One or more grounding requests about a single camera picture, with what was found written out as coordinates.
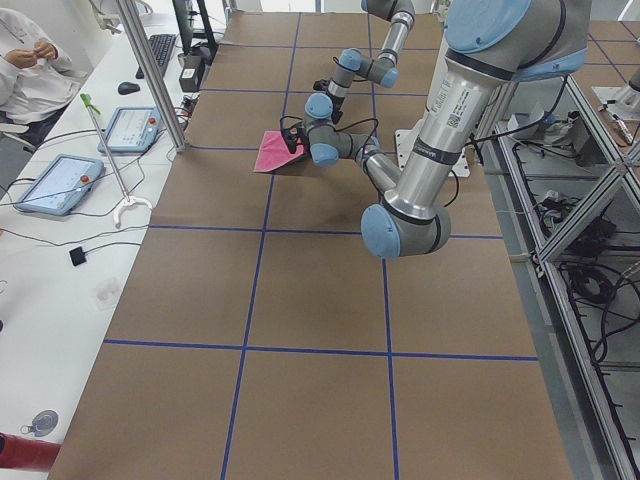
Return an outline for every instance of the person's hand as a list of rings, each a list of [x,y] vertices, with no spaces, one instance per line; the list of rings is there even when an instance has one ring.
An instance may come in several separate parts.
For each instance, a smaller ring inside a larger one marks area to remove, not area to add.
[[[38,58],[44,58],[45,60],[55,60],[58,58],[58,51],[49,42],[36,42],[33,46],[33,52]]]
[[[31,68],[38,63],[38,56],[34,50],[11,50],[4,59],[17,68]]]

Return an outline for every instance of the black pants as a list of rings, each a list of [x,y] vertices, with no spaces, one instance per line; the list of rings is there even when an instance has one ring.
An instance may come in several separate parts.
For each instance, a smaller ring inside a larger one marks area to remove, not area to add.
[[[29,123],[29,130],[21,134],[20,138],[26,140],[32,145],[35,145],[36,147],[39,147],[56,122],[60,119],[66,108],[66,106],[62,107],[60,110],[56,111],[53,115],[50,115],[44,120]]]

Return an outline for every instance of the pink cloth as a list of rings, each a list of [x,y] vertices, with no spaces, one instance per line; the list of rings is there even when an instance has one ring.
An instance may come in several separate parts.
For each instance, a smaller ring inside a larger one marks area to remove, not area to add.
[[[298,145],[295,153],[289,153],[280,132],[266,131],[262,137],[260,151],[256,159],[254,172],[273,172],[274,170],[297,160],[304,153],[302,145]]]

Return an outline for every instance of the light blue tablet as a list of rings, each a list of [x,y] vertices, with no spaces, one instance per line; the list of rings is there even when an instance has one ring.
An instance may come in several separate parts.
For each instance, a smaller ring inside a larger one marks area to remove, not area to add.
[[[87,194],[104,172],[102,160],[61,154],[20,197],[23,212],[66,215]]]
[[[119,107],[105,131],[111,153],[138,155],[149,150],[156,141],[162,119],[155,107]],[[105,153],[102,142],[98,151]]]

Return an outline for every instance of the person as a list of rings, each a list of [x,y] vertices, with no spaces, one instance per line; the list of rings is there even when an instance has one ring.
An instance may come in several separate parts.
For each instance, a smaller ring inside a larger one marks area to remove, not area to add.
[[[35,22],[0,8],[0,111],[28,125],[23,138],[36,147],[80,89],[62,74],[69,69],[71,58]]]

